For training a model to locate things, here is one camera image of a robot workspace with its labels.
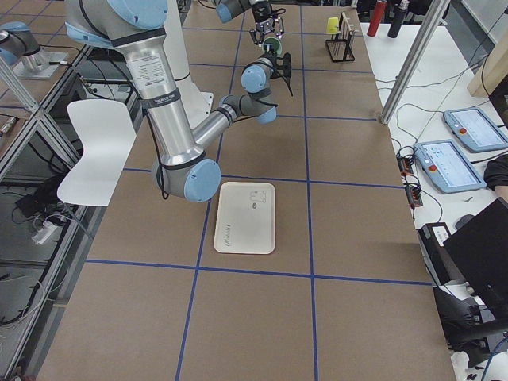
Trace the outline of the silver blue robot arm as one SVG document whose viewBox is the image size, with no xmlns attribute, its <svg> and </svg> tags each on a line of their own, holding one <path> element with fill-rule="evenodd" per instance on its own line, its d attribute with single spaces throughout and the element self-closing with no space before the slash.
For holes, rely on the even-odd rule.
<svg viewBox="0 0 508 381">
<path fill-rule="evenodd" d="M 239 117 L 260 124 L 274 121 L 277 104 L 271 79 L 291 81 L 291 55 L 280 44 L 282 10 L 268 1 L 220 1 L 215 9 L 222 22 L 251 11 L 255 27 L 249 34 L 262 55 L 241 73 L 245 94 L 227 95 L 196 127 L 182 99 L 183 85 L 171 70 L 186 61 L 164 48 L 170 1 L 67 1 L 67 34 L 81 44 L 120 52 L 133 79 L 156 146 L 152 174 L 164 197 L 174 195 L 205 202 L 221 182 L 218 163 L 206 158 L 206 148 Z"/>
<path fill-rule="evenodd" d="M 223 24 L 250 10 L 254 26 L 249 30 L 249 35 L 253 43 L 262 48 L 264 52 L 281 54 L 281 40 L 284 34 L 281 15 L 285 12 L 284 9 L 274 10 L 269 1 L 261 0 L 224 0 L 213 1 L 213 4 Z"/>
</svg>

